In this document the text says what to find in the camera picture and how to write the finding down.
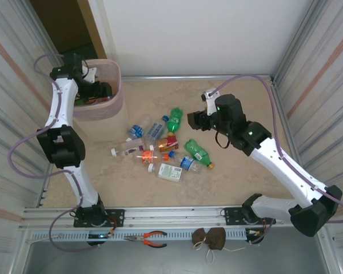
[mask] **green bottle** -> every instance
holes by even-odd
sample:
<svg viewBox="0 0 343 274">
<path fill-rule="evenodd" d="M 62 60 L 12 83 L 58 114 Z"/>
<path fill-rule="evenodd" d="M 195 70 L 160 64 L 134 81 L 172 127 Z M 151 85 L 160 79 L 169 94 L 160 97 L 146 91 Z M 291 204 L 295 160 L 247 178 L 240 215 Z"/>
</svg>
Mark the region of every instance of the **green bottle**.
<svg viewBox="0 0 343 274">
<path fill-rule="evenodd" d="M 171 110 L 170 118 L 167 123 L 167 130 L 169 132 L 168 136 L 173 135 L 174 133 L 176 133 L 177 130 L 179 130 L 182 116 L 183 111 L 179 107 L 176 107 Z"/>
<path fill-rule="evenodd" d="M 200 161 L 210 170 L 215 166 L 210 161 L 210 156 L 208 153 L 202 147 L 200 147 L 195 140 L 189 139 L 189 141 L 185 143 L 184 148 L 193 156 L 193 158 Z"/>
</svg>

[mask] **purple cable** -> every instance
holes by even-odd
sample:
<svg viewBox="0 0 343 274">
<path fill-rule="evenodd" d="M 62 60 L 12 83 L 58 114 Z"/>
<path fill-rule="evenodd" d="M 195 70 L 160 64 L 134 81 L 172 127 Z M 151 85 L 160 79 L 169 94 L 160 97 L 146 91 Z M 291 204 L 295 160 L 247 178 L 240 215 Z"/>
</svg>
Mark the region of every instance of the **purple cable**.
<svg viewBox="0 0 343 274">
<path fill-rule="evenodd" d="M 278 154 L 280 155 L 281 159 L 285 162 L 285 164 L 297 175 L 299 176 L 302 180 L 305 181 L 305 183 L 307 183 L 309 186 L 311 186 L 313 189 L 315 189 L 316 191 L 318 191 L 320 194 L 324 195 L 325 197 L 327 197 L 328 199 L 332 200 L 333 202 L 341 205 L 343 207 L 343 202 L 334 198 L 333 196 L 327 194 L 326 192 L 324 192 L 323 190 L 317 188 L 315 186 L 315 184 L 313 184 L 309 179 L 307 179 L 306 177 L 304 177 L 303 174 L 301 174 L 293 165 L 291 165 L 291 163 L 284 157 L 283 153 L 282 153 L 282 148 L 280 145 L 280 141 L 278 139 L 278 131 L 277 131 L 277 118 L 276 118 L 276 111 L 274 109 L 274 99 L 273 99 L 273 94 L 269 88 L 269 86 L 267 85 L 267 83 L 263 80 L 263 78 L 259 77 L 256 74 L 240 74 L 240 75 L 236 75 L 232 78 L 230 78 L 229 80 L 223 82 L 220 86 L 218 86 L 214 91 L 212 91 L 209 95 L 212 96 L 213 94 L 215 94 L 217 91 L 219 91 L 220 89 L 222 89 L 223 87 L 225 87 L 228 83 L 230 83 L 231 81 L 238 79 L 238 78 L 242 78 L 242 77 L 253 77 L 258 79 L 265 87 L 266 91 L 268 92 L 268 96 L 269 96 L 269 100 L 270 100 L 270 105 L 272 107 L 272 115 L 273 115 L 273 129 L 274 129 L 274 140 L 276 141 L 276 147 L 277 147 L 277 151 Z M 339 224 L 339 223 L 343 223 L 343 220 L 333 220 L 333 221 L 327 221 L 327 223 L 331 223 L 331 224 Z"/>
<path fill-rule="evenodd" d="M 58 91 L 60 91 L 60 88 L 58 86 L 58 84 L 53 81 L 53 79 L 51 77 L 49 77 L 48 75 L 46 75 L 45 73 L 41 72 L 40 70 L 37 69 L 37 63 L 39 60 L 41 60 L 42 58 L 44 57 L 48 57 L 48 56 L 63 56 L 61 54 L 43 54 L 41 55 L 40 57 L 38 57 L 34 64 L 33 64 L 33 69 L 35 72 L 41 74 L 41 75 L 44 75 L 45 77 L 47 77 L 52 83 L 53 85 L 55 85 L 56 89 Z M 9 163 L 9 166 L 18 174 L 22 175 L 23 177 L 26 177 L 26 178 L 30 178 L 30 179 L 45 179 L 45 178 L 48 178 L 48 177 L 51 177 L 51 176 L 54 176 L 54 175 L 58 175 L 58 174 L 61 174 L 61 173 L 68 173 L 68 174 L 71 174 L 71 177 L 74 179 L 74 183 L 76 185 L 76 188 L 78 189 L 78 192 L 79 192 L 79 196 L 80 196 L 80 202 L 79 204 L 74 207 L 74 208 L 71 208 L 69 210 L 66 210 L 65 212 L 61 213 L 60 215 L 58 215 L 51 223 L 50 225 L 50 229 L 49 229 L 49 240 L 50 242 L 52 243 L 52 245 L 54 247 L 56 247 L 57 249 L 59 250 L 62 250 L 62 251 L 65 251 L 65 252 L 80 252 L 80 251 L 85 251 L 85 250 L 89 250 L 89 249 L 93 249 L 95 247 L 97 247 L 96 245 L 95 246 L 92 246 L 92 247 L 87 247 L 87 248 L 81 248 L 81 249 L 67 249 L 67 248 L 63 248 L 63 247 L 60 247 L 58 246 L 54 241 L 53 241 L 53 238 L 52 238 L 52 229 L 55 225 L 55 222 L 61 218 L 63 215 L 67 214 L 67 213 L 70 213 L 71 211 L 75 211 L 77 210 L 81 205 L 82 205 L 82 202 L 83 202 L 83 197 L 82 197 L 82 191 L 81 191 L 81 188 L 80 188 L 80 185 L 79 185 L 79 182 L 78 180 L 76 179 L 76 176 L 69 170 L 59 170 L 59 171 L 56 171 L 56 172 L 53 172 L 53 173 L 50 173 L 50 174 L 47 174 L 47 175 L 31 175 L 31 174 L 26 174 L 24 172 L 22 172 L 21 170 L 19 170 L 13 163 L 13 160 L 12 160 L 12 155 L 13 155 L 13 152 L 15 151 L 15 149 L 20 146 L 22 143 L 25 143 L 26 141 L 28 141 L 29 139 L 39 135 L 39 134 L 42 134 L 44 132 L 46 132 L 48 129 L 50 129 L 57 121 L 57 117 L 58 117 L 58 114 L 59 114 L 59 111 L 60 111 L 60 106 L 61 106 L 61 101 L 62 101 L 62 97 L 61 97 L 61 93 L 59 92 L 58 93 L 58 105 L 57 105 L 57 108 L 56 108 L 56 112 L 55 112 L 55 118 L 53 119 L 53 121 L 46 127 L 44 127 L 43 129 L 23 138 L 22 140 L 18 141 L 15 145 L 13 145 L 11 147 L 11 149 L 9 150 L 8 154 L 7 154 L 7 161 Z"/>
</svg>

